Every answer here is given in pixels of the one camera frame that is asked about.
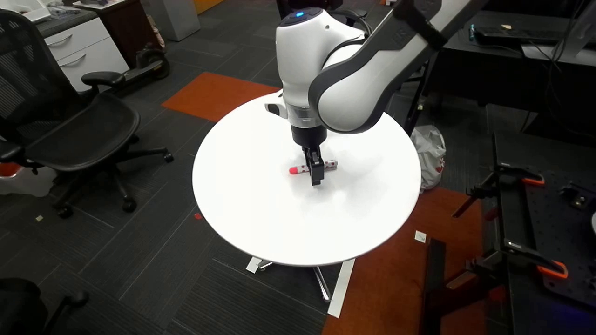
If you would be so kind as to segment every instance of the white tabletop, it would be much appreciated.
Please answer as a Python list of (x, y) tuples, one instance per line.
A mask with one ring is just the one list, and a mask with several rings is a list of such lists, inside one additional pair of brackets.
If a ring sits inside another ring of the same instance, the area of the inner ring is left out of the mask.
[(360, 257), (408, 220), (421, 166), (407, 133), (382, 116), (362, 134), (328, 133), (325, 160), (338, 160), (321, 186), (308, 173), (291, 125), (269, 114), (265, 95), (228, 114), (194, 162), (194, 196), (211, 227), (235, 248), (278, 265), (325, 267)]

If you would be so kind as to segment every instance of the chair seat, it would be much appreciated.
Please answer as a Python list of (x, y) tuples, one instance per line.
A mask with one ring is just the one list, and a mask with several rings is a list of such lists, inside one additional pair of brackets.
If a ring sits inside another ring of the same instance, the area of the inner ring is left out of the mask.
[(27, 147), (27, 157), (58, 172), (92, 168), (127, 146), (140, 125), (129, 106), (109, 93)]

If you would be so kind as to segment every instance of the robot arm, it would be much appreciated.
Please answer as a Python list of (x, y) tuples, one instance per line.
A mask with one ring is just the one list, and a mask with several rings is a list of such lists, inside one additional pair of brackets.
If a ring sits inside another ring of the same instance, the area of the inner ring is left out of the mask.
[(323, 179), (326, 129), (354, 134), (377, 125), (395, 88), (485, 4), (403, 0), (367, 39), (323, 10), (284, 21), (276, 34), (284, 103), (313, 185)]

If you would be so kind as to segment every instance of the floor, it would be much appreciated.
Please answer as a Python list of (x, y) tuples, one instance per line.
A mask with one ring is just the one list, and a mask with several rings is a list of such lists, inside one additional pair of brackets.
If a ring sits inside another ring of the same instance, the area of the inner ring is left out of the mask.
[[(369, 23), (388, 12), (366, 8)], [(138, 147), (168, 147), (176, 162), (144, 159), (123, 166), (138, 211), (123, 213), (118, 192), (99, 177), (75, 203), (75, 216), (58, 218), (51, 198), (0, 198), (0, 278), (19, 276), (41, 287), (56, 309), (69, 293), (88, 291), (92, 302), (68, 330), (81, 334), (321, 334), (326, 306), (308, 270), (271, 268), (252, 276), (248, 255), (228, 246), (196, 216), (190, 170), (209, 133), (207, 121), (161, 108), (204, 71), (282, 86), (276, 73), (271, 0), (224, 0), (200, 17), (202, 30), (168, 43), (172, 75), (148, 82), (123, 99), (142, 116)], [(403, 123), (416, 84), (407, 84), (388, 112)], [(421, 123), (440, 127), (448, 140), (444, 188), (466, 190), (488, 172), (490, 129), (518, 131), (526, 114), (446, 101), (442, 114)]]

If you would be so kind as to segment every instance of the chair backrest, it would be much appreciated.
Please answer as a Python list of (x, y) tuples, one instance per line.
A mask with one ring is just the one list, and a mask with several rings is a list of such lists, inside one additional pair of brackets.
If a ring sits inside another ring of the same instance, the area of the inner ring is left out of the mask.
[(276, 0), (276, 2), (278, 2), (282, 19), (302, 8), (338, 10), (343, 4), (343, 0)]
[(73, 116), (79, 103), (38, 26), (0, 10), (0, 140), (36, 142)]

